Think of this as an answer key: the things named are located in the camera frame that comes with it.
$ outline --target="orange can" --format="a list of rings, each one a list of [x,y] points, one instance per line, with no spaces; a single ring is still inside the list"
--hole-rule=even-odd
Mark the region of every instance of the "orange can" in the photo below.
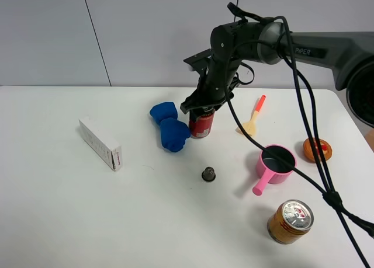
[[[289,244],[307,234],[313,221],[313,212],[307,204],[299,200],[288,200],[269,219],[268,232],[276,242]]]

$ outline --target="pink mug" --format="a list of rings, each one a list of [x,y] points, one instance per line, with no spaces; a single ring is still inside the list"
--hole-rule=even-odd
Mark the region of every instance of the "pink mug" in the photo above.
[[[285,147],[280,145],[268,145],[266,147],[273,154],[281,157],[290,165],[296,167],[295,156]],[[260,196],[268,183],[278,184],[284,182],[293,172],[290,167],[279,162],[267,152],[261,151],[256,165],[257,175],[260,177],[259,182],[253,187],[255,195]]]

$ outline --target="soda can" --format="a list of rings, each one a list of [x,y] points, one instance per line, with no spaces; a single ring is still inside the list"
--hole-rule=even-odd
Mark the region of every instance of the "soda can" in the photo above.
[[[195,138],[205,138],[209,135],[214,118],[214,110],[204,114],[196,122],[191,119],[191,114],[189,118],[189,129],[191,130],[191,135]]]
[[[288,200],[268,220],[268,232],[276,242],[289,244],[307,234],[313,221],[313,212],[307,204]]]

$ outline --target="blue plush toy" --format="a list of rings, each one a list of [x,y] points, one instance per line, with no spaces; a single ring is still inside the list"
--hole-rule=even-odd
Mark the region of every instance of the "blue plush toy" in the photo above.
[[[150,114],[160,125],[162,146],[171,152],[180,151],[191,132],[185,123],[177,120],[178,112],[174,103],[160,103],[151,109]]]
[[[191,136],[187,125],[174,118],[166,118],[161,121],[161,143],[171,152],[180,151]]]
[[[176,111],[175,104],[172,102],[160,103],[152,107],[150,115],[156,121],[157,125],[160,125],[161,121],[166,118],[178,118],[178,112]]]

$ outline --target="can lid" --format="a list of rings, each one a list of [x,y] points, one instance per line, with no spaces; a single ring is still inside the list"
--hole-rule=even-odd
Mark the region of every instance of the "can lid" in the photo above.
[[[285,201],[282,206],[282,216],[288,225],[300,231],[310,229],[314,221],[310,207],[299,200]]]

